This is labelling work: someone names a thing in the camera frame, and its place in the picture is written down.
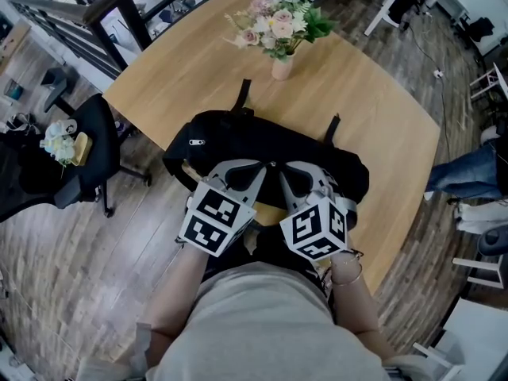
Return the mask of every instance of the white cloth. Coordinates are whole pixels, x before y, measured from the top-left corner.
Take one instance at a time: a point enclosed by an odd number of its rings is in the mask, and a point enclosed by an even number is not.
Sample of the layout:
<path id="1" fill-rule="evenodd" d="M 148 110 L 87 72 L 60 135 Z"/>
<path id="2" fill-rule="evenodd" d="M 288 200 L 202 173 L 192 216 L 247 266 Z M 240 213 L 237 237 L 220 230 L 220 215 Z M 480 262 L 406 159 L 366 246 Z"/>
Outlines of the white cloth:
<path id="1" fill-rule="evenodd" d="M 431 378 L 421 356 L 384 363 Z M 333 324 L 322 293 L 298 273 L 252 263 L 203 283 L 182 334 L 147 381 L 388 381 L 381 359 Z"/>
<path id="2" fill-rule="evenodd" d="M 457 230 L 482 234 L 500 225 L 508 225 L 508 202 L 497 201 L 480 206 L 459 203 L 455 217 L 459 217 Z"/>

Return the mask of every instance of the black bag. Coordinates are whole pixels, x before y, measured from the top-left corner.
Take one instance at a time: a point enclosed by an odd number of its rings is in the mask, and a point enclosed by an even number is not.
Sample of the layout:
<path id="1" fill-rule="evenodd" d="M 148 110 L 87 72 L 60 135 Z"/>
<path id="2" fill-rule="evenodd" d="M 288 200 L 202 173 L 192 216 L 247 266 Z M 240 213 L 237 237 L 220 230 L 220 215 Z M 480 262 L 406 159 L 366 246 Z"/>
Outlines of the black bag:
<path id="1" fill-rule="evenodd" d="M 279 181 L 280 168 L 286 162 L 304 161 L 324 168 L 337 181 L 337 193 L 360 203 L 368 191 L 368 169 L 356 154 L 333 147 L 332 138 L 339 117 L 333 118 L 321 143 L 255 117 L 253 110 L 244 108 L 250 82 L 244 80 L 231 111 L 209 110 L 182 127 L 164 153 L 163 162 L 169 173 L 190 191 L 195 191 L 198 184 L 182 169 L 184 160 L 201 176 L 208 175 L 222 161 L 259 160 L 268 168 L 257 201 L 286 209 Z M 241 176 L 231 180 L 245 182 Z M 301 178 L 298 181 L 295 176 L 291 186 L 308 193 L 310 182 L 304 180 L 299 182 Z"/>

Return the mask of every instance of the chair wheel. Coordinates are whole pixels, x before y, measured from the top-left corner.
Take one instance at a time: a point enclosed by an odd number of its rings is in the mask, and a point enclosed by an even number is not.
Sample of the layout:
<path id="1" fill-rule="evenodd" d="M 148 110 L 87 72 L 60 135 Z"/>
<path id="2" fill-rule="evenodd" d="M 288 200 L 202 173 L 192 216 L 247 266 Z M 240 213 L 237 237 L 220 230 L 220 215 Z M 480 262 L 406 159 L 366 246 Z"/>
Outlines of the chair wheel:
<path id="1" fill-rule="evenodd" d="M 110 218 L 114 215 L 114 210 L 113 209 L 106 209 L 104 210 L 104 216 L 106 216 L 106 218 Z"/>
<path id="2" fill-rule="evenodd" d="M 143 180 L 143 183 L 146 185 L 146 187 L 150 187 L 152 185 L 152 175 L 148 174 Z"/>

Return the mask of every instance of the pink vase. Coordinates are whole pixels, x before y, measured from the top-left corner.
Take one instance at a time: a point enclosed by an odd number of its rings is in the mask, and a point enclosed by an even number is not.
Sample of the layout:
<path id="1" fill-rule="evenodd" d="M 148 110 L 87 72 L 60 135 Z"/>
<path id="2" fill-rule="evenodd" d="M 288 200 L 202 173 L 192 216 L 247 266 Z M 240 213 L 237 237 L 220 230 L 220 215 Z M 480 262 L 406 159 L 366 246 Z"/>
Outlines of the pink vase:
<path id="1" fill-rule="evenodd" d="M 273 61 L 273 65 L 271 67 L 271 76 L 276 80 L 286 80 L 291 73 L 291 69 L 293 68 L 293 55 L 288 55 L 285 60 L 277 60 Z"/>

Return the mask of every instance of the white cube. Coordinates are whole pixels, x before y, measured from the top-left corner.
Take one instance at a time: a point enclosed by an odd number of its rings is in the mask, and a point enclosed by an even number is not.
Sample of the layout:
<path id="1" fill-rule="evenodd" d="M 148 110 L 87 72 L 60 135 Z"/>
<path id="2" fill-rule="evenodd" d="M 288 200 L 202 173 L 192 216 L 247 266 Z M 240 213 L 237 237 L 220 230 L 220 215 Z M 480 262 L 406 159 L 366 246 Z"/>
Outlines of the white cube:
<path id="1" fill-rule="evenodd" d="M 200 182 L 183 219 L 179 238 L 212 256 L 220 256 L 255 216 L 252 207 Z"/>
<path id="2" fill-rule="evenodd" d="M 348 249 L 347 210 L 322 198 L 280 222 L 287 247 L 310 261 Z"/>

